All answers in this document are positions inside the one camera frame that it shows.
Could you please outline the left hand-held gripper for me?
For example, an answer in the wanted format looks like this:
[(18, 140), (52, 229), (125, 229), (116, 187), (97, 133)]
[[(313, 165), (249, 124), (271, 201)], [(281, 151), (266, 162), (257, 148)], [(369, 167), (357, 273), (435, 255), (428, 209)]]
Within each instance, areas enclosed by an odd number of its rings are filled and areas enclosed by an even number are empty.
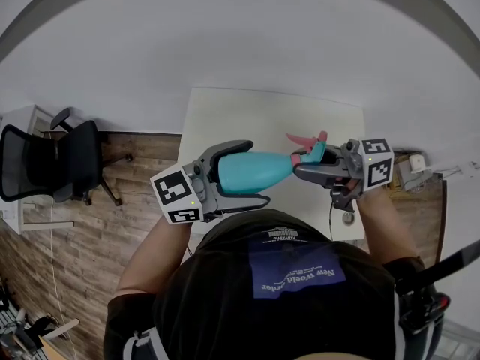
[(207, 148), (199, 159), (174, 166), (151, 177), (157, 201), (169, 224), (210, 222), (221, 213), (239, 213), (262, 209), (271, 199), (259, 194), (228, 195), (215, 198), (215, 183), (209, 173), (218, 170), (219, 160), (227, 155), (249, 152), (250, 140), (240, 139)]

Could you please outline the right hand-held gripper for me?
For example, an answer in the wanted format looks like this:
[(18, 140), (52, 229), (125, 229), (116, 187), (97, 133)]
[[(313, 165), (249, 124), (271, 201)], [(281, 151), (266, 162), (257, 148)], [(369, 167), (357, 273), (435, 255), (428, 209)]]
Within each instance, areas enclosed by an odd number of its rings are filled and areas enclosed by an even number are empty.
[[(307, 153), (305, 148), (293, 152), (294, 155)], [(324, 165), (335, 164), (338, 158), (343, 158), (347, 171), (341, 165)], [(334, 185), (331, 189), (333, 208), (345, 212), (354, 212), (352, 205), (354, 200), (374, 188), (387, 185), (392, 180), (393, 151), (385, 138), (350, 139), (340, 149), (327, 145), (320, 163), (299, 164), (295, 167), (295, 175), (306, 182)], [(346, 184), (351, 179), (363, 181), (361, 196), (348, 195)]]

